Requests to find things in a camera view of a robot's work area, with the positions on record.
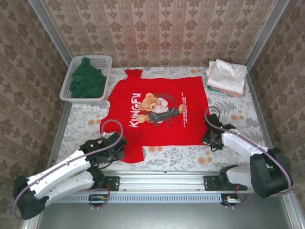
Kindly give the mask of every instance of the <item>wall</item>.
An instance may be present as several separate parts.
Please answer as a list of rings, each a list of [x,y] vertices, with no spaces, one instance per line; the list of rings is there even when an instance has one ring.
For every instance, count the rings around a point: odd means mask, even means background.
[[[119,66],[244,63],[275,0],[42,0],[71,56]]]
[[[305,1],[290,0],[250,75],[274,146],[305,209]]]
[[[44,170],[64,103],[67,67],[24,0],[0,1],[0,228],[17,228],[13,181]]]

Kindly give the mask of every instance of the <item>t-shirt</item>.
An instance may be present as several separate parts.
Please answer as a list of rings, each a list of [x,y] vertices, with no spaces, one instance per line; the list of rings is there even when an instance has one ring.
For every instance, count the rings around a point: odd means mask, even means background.
[[[208,108],[202,78],[143,79],[142,70],[126,70],[109,96],[110,110],[104,121],[116,119],[124,129],[126,163],[143,161],[143,146],[203,145]],[[120,132],[108,123],[105,132]]]

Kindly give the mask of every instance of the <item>plastic basket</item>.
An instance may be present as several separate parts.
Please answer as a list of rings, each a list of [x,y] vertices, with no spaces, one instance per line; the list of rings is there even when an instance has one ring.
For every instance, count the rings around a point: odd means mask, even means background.
[[[90,59],[90,65],[96,69],[101,69],[102,74],[106,77],[106,83],[104,88],[104,93],[100,98],[72,98],[72,92],[70,91],[70,85],[73,80],[72,74],[80,66],[81,60],[87,57]],[[75,56],[70,63],[65,80],[61,87],[60,99],[64,101],[69,101],[74,104],[100,104],[105,99],[106,91],[108,87],[109,75],[111,70],[112,57],[102,56],[102,55],[89,55],[89,56]]]

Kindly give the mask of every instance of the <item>floral tablecloth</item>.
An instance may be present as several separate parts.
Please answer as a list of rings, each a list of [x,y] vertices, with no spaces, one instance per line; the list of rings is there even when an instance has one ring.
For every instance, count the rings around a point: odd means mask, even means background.
[[[231,123],[244,136],[264,146],[262,132],[257,120],[249,87],[243,98],[236,98],[224,93],[207,89],[206,67],[149,67],[143,68],[142,78],[168,78],[202,76],[209,106],[221,110],[220,121]],[[126,78],[125,68],[112,68],[107,96],[119,80]],[[107,116],[110,103],[85,105],[73,104],[65,129],[57,162],[79,149],[88,139],[100,137],[99,124]],[[145,160],[136,164],[114,162],[110,170],[166,170],[166,171],[219,171],[222,167],[233,164],[246,164],[246,157],[224,147],[222,151],[211,152],[208,146],[156,146],[143,147]]]

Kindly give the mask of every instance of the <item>green cloth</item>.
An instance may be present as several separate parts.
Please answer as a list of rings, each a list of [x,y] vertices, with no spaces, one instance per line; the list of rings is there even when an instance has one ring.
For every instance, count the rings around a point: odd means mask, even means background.
[[[90,59],[84,57],[80,66],[72,74],[70,91],[72,98],[100,98],[104,93],[106,77],[101,69],[90,65]]]

